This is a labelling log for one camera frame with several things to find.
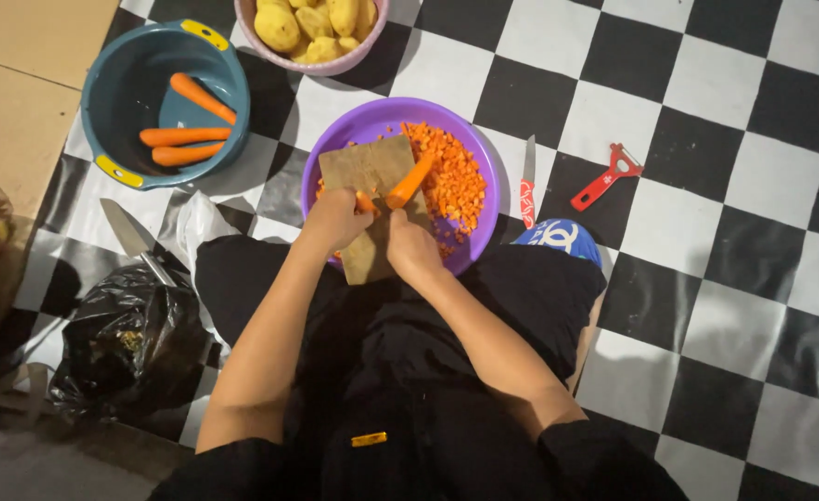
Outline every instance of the kitchen knife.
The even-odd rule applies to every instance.
[[[536,176],[536,135],[527,140],[524,155],[524,177],[521,178],[521,218],[527,229],[536,224],[536,210],[533,207],[533,181]]]
[[[140,256],[153,274],[156,275],[156,278],[159,279],[159,282],[169,287],[177,287],[166,269],[162,268],[159,261],[149,253],[149,246],[143,241],[141,234],[137,232],[137,228],[128,219],[126,211],[123,211],[122,207],[115,203],[115,200],[108,198],[101,199],[101,207],[103,207],[103,212],[107,215],[107,222],[113,228],[115,238],[122,244],[122,249],[125,250],[126,255],[128,257]]]

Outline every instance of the blue cloth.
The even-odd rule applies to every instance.
[[[512,244],[546,245],[588,259],[601,268],[601,253],[592,235],[570,219],[547,219],[521,233]]]

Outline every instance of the pink bowl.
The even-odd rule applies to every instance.
[[[317,77],[331,77],[332,75],[344,73],[354,66],[357,66],[360,60],[366,57],[366,54],[370,53],[372,44],[382,33],[384,23],[388,19],[388,3],[390,0],[373,0],[373,2],[378,8],[378,21],[376,21],[376,26],[372,28],[372,33],[370,33],[366,40],[363,40],[363,43],[360,44],[359,47],[337,60],[317,64],[295,63],[290,59],[282,57],[279,52],[271,50],[270,47],[261,41],[255,32],[255,14],[258,13],[256,0],[233,0],[233,6],[237,11],[239,28],[242,28],[243,33],[246,34],[248,43],[252,44],[252,48],[254,48],[261,57],[287,70],[300,71]]]
[[[448,241],[441,239],[456,249],[443,261],[443,266],[453,275],[458,275],[481,256],[490,242],[490,237],[493,236],[499,216],[499,173],[493,160],[493,152],[488,149],[486,142],[474,127],[456,113],[438,104],[414,97],[389,97],[362,104],[342,115],[317,140],[307,163],[304,164],[301,186],[302,215],[307,218],[308,211],[317,201],[320,154],[345,148],[348,141],[360,144],[376,141],[378,135],[388,137],[400,134],[401,122],[415,124],[427,122],[430,126],[452,133],[474,154],[479,172],[487,183],[487,187],[483,189],[485,203],[481,216],[477,219],[477,229],[462,244],[457,244],[453,239]],[[455,231],[457,226],[456,221],[444,218],[435,218],[434,224],[442,232]],[[329,262],[340,268],[340,263],[336,259],[330,259]]]

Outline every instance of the black plastic bag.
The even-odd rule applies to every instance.
[[[82,300],[63,329],[51,401],[70,420],[148,416],[187,403],[178,385],[210,335],[191,287],[166,287],[146,265],[119,268]]]

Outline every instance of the yellow label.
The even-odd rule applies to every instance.
[[[225,39],[221,35],[218,35],[217,31],[192,19],[185,19],[181,23],[181,28],[183,28],[183,30],[186,31],[187,33],[193,33],[193,35],[196,35],[201,39],[205,39],[209,44],[218,47],[219,51],[226,51],[227,47],[230,46],[230,43],[227,41],[227,39]]]
[[[115,165],[115,162],[110,160],[107,155],[97,157],[94,159],[94,163],[96,163],[97,167],[100,167],[102,171],[106,172],[107,175],[125,186],[140,188],[143,185],[143,177]]]
[[[388,434],[384,431],[380,431],[379,433],[370,433],[369,435],[360,435],[359,437],[351,438],[351,447],[363,448],[386,441],[388,441]]]

